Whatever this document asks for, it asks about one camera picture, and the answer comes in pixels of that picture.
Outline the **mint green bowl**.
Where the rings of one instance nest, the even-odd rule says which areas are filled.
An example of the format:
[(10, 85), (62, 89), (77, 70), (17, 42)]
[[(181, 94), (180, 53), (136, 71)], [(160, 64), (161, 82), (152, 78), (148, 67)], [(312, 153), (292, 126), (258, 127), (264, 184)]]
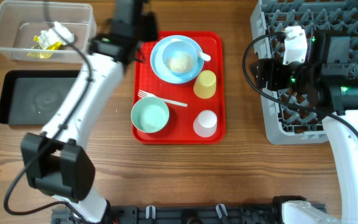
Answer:
[(170, 111), (167, 104), (156, 97), (138, 100), (131, 110), (131, 121), (143, 133), (156, 133), (168, 123)]

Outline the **yellow wrapper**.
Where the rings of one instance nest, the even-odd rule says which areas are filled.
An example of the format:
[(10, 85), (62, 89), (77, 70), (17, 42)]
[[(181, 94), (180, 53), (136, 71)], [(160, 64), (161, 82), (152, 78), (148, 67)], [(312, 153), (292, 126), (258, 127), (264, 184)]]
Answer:
[(46, 49), (42, 49), (39, 45), (39, 38), (36, 35), (34, 36), (34, 41), (37, 43), (37, 45), (31, 47), (31, 49), (35, 49), (36, 52), (29, 52), (27, 54), (27, 56), (31, 57), (31, 58), (37, 58), (37, 59), (50, 58), (53, 55), (53, 53), (50, 53), (50, 51), (58, 50), (63, 44), (63, 42), (58, 41), (58, 42), (54, 43), (53, 45), (47, 47)]

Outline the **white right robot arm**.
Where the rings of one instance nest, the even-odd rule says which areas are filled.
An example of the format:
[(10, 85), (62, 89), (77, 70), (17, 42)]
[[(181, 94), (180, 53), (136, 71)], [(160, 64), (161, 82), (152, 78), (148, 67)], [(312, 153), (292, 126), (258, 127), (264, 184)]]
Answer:
[(309, 111), (322, 117), (341, 190), (339, 223), (358, 223), (358, 79), (348, 79), (351, 38), (339, 30), (317, 30), (307, 39), (299, 26), (276, 37), (284, 43), (280, 59), (265, 58), (242, 70), (264, 98), (285, 87), (305, 94)]

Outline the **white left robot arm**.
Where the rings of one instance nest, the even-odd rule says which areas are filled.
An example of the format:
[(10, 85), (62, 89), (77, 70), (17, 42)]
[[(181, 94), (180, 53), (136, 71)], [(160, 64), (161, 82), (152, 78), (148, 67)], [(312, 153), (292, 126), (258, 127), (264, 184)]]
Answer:
[(136, 60), (143, 39), (99, 34), (89, 43), (82, 68), (63, 103), (42, 128), (21, 143), (30, 187), (64, 204), (82, 223), (105, 223), (109, 202), (93, 186), (95, 166), (85, 149), (112, 91)]

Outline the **white napkin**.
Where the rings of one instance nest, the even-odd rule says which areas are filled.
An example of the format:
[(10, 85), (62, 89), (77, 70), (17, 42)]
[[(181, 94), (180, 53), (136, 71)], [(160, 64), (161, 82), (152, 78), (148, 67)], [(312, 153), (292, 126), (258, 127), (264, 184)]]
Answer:
[(47, 49), (57, 42), (63, 45), (72, 44), (75, 40), (75, 35), (71, 33), (63, 24), (55, 21), (53, 28), (49, 30), (42, 30), (37, 36), (37, 42), (41, 49)]

